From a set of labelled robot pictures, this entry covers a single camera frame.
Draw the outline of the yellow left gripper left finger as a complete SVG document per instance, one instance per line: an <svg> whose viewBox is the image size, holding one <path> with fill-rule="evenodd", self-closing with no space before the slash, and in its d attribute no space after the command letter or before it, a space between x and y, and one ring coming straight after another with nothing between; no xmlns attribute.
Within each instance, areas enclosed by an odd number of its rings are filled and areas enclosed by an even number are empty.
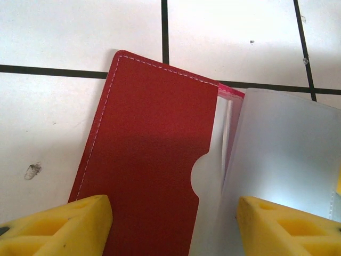
<svg viewBox="0 0 341 256"><path fill-rule="evenodd" d="M113 222L94 195L0 224L0 256L102 256Z"/></svg>

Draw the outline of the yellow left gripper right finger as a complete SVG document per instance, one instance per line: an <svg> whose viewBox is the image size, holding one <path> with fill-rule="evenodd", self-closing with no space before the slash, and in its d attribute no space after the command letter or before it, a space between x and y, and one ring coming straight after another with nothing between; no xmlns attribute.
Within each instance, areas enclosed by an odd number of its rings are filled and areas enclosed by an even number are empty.
<svg viewBox="0 0 341 256"><path fill-rule="evenodd" d="M341 256L341 222L251 196L236 219L246 256Z"/></svg>

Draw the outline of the red leather card holder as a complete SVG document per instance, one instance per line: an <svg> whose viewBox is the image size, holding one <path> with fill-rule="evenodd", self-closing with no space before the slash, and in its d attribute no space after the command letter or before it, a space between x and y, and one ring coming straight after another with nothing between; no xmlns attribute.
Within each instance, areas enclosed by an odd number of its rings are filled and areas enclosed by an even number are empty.
<svg viewBox="0 0 341 256"><path fill-rule="evenodd" d="M246 256L240 197L341 222L341 110L118 51L69 199L96 194L103 256Z"/></svg>

